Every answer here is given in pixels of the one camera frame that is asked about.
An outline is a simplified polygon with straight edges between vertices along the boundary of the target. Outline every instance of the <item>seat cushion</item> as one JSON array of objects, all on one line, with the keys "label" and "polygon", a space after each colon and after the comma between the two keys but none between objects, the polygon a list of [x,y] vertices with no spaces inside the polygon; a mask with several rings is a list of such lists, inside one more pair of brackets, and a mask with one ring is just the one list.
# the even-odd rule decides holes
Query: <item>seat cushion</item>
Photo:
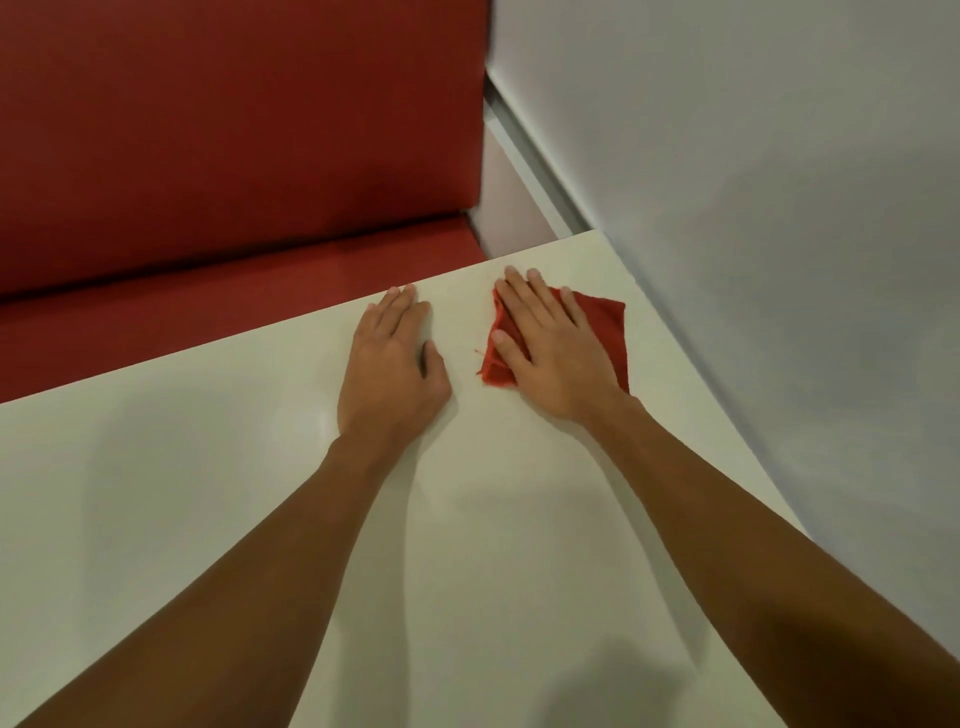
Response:
[{"label": "seat cushion", "polygon": [[485,259],[458,215],[0,305],[0,401]]},{"label": "seat cushion", "polygon": [[0,295],[473,206],[488,2],[0,3]]}]

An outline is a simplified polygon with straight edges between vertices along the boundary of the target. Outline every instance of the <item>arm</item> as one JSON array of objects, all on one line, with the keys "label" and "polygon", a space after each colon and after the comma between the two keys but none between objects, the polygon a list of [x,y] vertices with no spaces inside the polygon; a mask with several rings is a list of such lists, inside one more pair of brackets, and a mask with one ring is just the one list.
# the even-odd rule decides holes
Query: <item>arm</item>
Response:
[{"label": "arm", "polygon": [[496,288],[530,349],[494,339],[520,391],[583,425],[630,482],[731,652],[791,726],[960,725],[960,665],[620,391],[568,289]]},{"label": "arm", "polygon": [[450,397],[420,326],[427,303],[392,290],[354,336],[341,436],[320,468],[156,615],[21,728],[284,726],[324,638],[347,560],[396,461]]}]

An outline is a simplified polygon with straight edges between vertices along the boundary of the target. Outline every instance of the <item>hand on red cloth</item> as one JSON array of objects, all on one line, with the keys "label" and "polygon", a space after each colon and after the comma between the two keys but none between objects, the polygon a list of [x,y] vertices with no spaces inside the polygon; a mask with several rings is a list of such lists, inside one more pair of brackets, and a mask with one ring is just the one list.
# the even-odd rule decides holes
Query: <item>hand on red cloth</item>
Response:
[{"label": "hand on red cloth", "polygon": [[[550,287],[550,293],[554,298],[561,302],[561,292],[559,288]],[[627,344],[623,335],[623,317],[626,304],[620,301],[611,301],[610,299],[598,299],[593,296],[574,291],[573,296],[577,303],[587,314],[587,320],[590,328],[596,334],[603,348],[610,357],[613,370],[616,372],[616,380],[620,388],[630,393],[630,381],[627,370]],[[523,355],[530,359],[530,350],[527,348],[519,328],[511,318],[500,295],[493,289],[493,301],[496,305],[496,318],[493,320],[493,327],[490,330],[490,336],[487,337],[487,353],[484,356],[483,366],[478,374],[485,384],[494,387],[516,387],[516,377],[511,372],[510,367],[504,362],[493,343],[493,332],[499,330],[505,331],[516,341],[523,351]]]}]

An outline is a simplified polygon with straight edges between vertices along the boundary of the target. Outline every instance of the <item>red backrest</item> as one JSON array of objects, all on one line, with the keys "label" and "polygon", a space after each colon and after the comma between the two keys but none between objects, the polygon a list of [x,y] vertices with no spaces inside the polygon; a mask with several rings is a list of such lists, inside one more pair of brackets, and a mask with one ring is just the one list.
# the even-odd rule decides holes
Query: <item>red backrest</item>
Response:
[{"label": "red backrest", "polygon": [[0,295],[472,206],[487,12],[0,3]]}]

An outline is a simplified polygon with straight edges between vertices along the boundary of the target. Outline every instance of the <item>white table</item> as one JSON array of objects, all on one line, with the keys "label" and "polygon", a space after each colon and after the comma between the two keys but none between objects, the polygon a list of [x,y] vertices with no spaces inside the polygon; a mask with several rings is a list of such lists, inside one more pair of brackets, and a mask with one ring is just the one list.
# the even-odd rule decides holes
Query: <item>white table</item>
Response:
[{"label": "white table", "polygon": [[[476,376],[507,262],[626,302],[634,393],[796,523],[602,234],[422,281],[456,401],[374,506],[294,724],[780,725],[625,483]],[[375,298],[0,405],[0,727],[313,472]]]}]

